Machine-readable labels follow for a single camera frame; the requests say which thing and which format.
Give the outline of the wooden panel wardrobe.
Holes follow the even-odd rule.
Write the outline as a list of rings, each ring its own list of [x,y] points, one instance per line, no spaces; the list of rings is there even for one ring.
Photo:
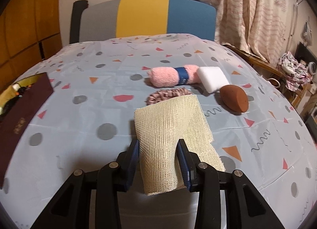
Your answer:
[[[59,0],[10,0],[1,13],[1,89],[61,48]]]

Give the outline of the pink striped scrunchie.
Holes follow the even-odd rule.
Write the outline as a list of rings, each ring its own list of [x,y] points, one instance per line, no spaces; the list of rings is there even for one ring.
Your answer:
[[[186,96],[191,94],[192,92],[184,87],[158,90],[147,97],[146,104],[153,105],[174,97]]]

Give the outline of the patterned white tablecloth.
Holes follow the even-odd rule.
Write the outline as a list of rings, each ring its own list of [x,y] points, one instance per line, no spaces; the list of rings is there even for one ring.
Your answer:
[[[219,67],[249,101],[228,109],[217,93],[192,86],[191,95],[154,105],[151,68]],[[53,94],[23,133],[4,178],[1,204],[18,228],[30,228],[76,170],[102,168],[141,142],[131,189],[118,195],[124,228],[193,228],[198,194],[175,172],[176,142],[203,147],[202,126],[227,172],[240,169],[285,228],[298,228],[316,204],[316,146],[289,101],[233,52],[193,35],[164,34],[72,44],[23,70],[46,73]]]

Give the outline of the brown makeup sponge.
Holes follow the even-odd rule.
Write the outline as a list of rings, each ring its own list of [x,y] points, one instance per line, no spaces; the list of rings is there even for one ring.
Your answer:
[[[242,88],[236,85],[225,85],[220,89],[223,103],[237,113],[245,113],[249,109],[249,101]]]

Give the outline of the wooden side table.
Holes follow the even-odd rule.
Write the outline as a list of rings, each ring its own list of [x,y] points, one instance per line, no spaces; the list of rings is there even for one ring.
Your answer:
[[[268,62],[265,62],[258,57],[248,54],[242,50],[237,49],[232,45],[224,45],[226,48],[230,49],[239,57],[244,59],[251,67],[253,67],[261,76],[265,79],[274,78],[277,80],[286,79],[286,75],[284,72],[278,70],[275,66],[271,65]]]

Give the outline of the pink towel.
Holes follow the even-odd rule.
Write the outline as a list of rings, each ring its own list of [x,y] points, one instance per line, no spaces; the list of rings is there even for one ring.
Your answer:
[[[177,85],[199,84],[201,80],[197,74],[197,65],[184,65],[183,67],[155,67],[147,74],[154,87],[174,87]]]

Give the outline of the cream mesh cloth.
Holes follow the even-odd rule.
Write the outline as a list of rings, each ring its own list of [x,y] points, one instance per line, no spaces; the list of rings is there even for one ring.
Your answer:
[[[213,135],[195,95],[174,97],[136,109],[134,124],[140,143],[140,169],[146,195],[184,188],[176,156],[179,139],[202,162],[225,171],[212,146]]]

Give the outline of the grey yellow blue chair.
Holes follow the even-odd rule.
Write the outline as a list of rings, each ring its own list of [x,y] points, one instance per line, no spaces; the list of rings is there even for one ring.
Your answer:
[[[111,0],[84,3],[79,41],[102,41],[132,36],[187,33],[215,39],[217,11],[195,0]]]

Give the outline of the white foam sponge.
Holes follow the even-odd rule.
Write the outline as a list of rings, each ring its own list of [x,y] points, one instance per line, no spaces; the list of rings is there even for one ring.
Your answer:
[[[229,81],[219,67],[199,67],[197,75],[207,93],[219,91],[223,86],[229,85]]]

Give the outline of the gold metal tin box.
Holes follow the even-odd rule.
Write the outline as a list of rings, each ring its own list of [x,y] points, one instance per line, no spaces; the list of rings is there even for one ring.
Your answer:
[[[31,88],[18,97],[1,120],[1,186],[4,184],[5,173],[20,138],[39,109],[54,92],[45,72],[24,78],[18,84],[24,87],[31,85]]]

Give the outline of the floral clothes pile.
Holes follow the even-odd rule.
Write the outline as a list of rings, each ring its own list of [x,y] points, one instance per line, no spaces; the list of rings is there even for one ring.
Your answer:
[[[286,52],[279,58],[278,67],[286,74],[286,88],[290,91],[295,92],[301,85],[310,82],[307,68],[291,52]]]

